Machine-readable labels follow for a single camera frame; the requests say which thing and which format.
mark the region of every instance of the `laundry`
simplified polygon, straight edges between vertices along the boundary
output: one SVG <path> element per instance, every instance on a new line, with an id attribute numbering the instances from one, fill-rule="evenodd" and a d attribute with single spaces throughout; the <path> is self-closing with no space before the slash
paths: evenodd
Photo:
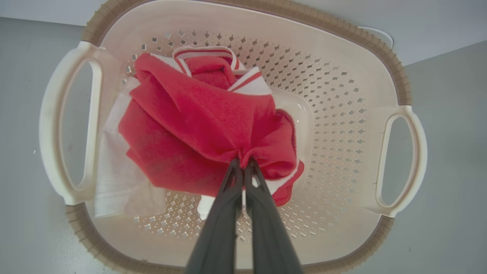
<path id="1" fill-rule="evenodd" d="M 129 147 L 126 157 L 154 186 L 208 201 L 232 159 L 245 167 L 254 158 L 276 205 L 289 201 L 304 164 L 296 156 L 293 120 L 276 110 L 258 67 L 245 69 L 225 47 L 183 47 L 173 58 L 142 54 L 135 71 L 118 130 Z"/>

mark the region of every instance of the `black tongs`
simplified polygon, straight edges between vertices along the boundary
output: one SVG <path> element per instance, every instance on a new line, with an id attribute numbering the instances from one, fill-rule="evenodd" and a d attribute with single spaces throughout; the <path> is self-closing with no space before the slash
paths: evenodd
<path id="1" fill-rule="evenodd" d="M 252 219 L 254 273 L 302 274 L 257 161 L 251 159 L 244 171 L 239 165 L 238 159 L 230 163 L 189 258 L 186 274 L 235 273 L 235 222 L 242 213 L 244 185 L 247 213 Z M 252 185 L 252 177 L 257 179 L 257 187 Z"/>

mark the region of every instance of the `basket handle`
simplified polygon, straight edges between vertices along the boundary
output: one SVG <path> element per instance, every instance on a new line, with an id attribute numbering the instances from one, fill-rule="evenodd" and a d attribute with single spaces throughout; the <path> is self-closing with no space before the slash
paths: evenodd
<path id="1" fill-rule="evenodd" d="M 39 118 L 40 152 L 47 176 L 54 190 L 64 198 L 66 205 L 76 205 L 94 196 L 92 183 L 96 127 L 98 120 L 99 100 L 102 85 L 102 70 L 94 61 L 99 49 L 89 42 L 82 41 L 78 47 L 68 52 L 57 65 L 42 100 Z M 78 185 L 71 182 L 61 151 L 61 122 L 66 97 L 73 80 L 81 66 L 89 61 L 93 70 L 92 93 L 85 154 L 83 179 Z"/>
<path id="2" fill-rule="evenodd" d="M 412 111 L 411 106 L 404 105 L 391 108 L 389 119 L 386 128 L 390 130 L 392 123 L 399 117 L 406 120 L 409 131 L 412 137 L 412 164 L 409 172 L 408 180 L 399 197 L 391 204 L 386 204 L 381 197 L 382 181 L 384 177 L 384 168 L 386 162 L 387 146 L 389 144 L 389 137 L 385 137 L 382 143 L 380 170 L 378 184 L 376 188 L 376 200 L 380 208 L 379 213 L 387 217 L 394 218 L 395 215 L 404 210 L 412 201 L 419 190 L 426 171 L 426 163 L 428 160 L 428 149 L 426 144 L 426 135 L 419 121 L 418 116 Z"/>

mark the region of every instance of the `wall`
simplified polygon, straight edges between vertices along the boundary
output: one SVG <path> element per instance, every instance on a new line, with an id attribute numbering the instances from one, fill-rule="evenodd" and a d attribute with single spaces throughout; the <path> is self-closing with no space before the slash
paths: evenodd
<path id="1" fill-rule="evenodd" d="M 1 0 L 0 17 L 86 25 L 106 0 Z M 487 40 L 485 0 L 295 0 L 388 32 L 411 64 Z"/>
<path id="2" fill-rule="evenodd" d="M 78 243 L 45 174 L 38 115 L 82 28 L 0 18 L 0 266 L 5 274 L 114 274 Z M 429 142 L 423 186 L 377 253 L 351 274 L 485 274 L 487 41 L 406 67 Z M 91 83 L 80 83 L 80 90 Z M 404 184 L 407 129 L 393 126 L 385 195 Z"/>

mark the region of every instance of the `white collar with red stripe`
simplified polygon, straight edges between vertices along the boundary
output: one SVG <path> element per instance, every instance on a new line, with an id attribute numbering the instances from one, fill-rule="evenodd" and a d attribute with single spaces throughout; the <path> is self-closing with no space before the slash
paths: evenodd
<path id="1" fill-rule="evenodd" d="M 184 73 L 191 77 L 191 72 L 189 67 L 184 61 L 186 58 L 197 57 L 197 56 L 219 56 L 231 58 L 232 63 L 230 68 L 234 75 L 242 75 L 229 89 L 239 94 L 245 95 L 270 95 L 272 90 L 265 83 L 264 78 L 257 66 L 246 69 L 243 64 L 238 60 L 233 51 L 227 47 L 223 46 L 212 46 L 212 47 L 180 47 L 172 52 L 172 57 L 164 57 L 156 54 L 152 56 L 157 57 L 164 63 L 168 64 L 177 71 Z"/>

